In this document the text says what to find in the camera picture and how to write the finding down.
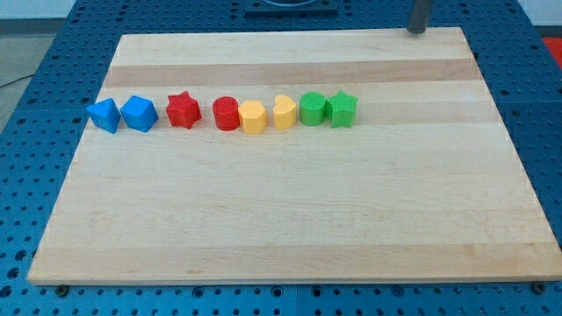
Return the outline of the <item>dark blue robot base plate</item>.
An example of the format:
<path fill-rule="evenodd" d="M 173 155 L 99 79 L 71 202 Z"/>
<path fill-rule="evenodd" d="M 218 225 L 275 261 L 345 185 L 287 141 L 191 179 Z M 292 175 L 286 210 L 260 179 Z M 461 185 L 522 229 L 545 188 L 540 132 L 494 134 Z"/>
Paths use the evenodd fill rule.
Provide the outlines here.
<path fill-rule="evenodd" d="M 243 0 L 245 16 L 293 13 L 336 13 L 337 0 Z"/>

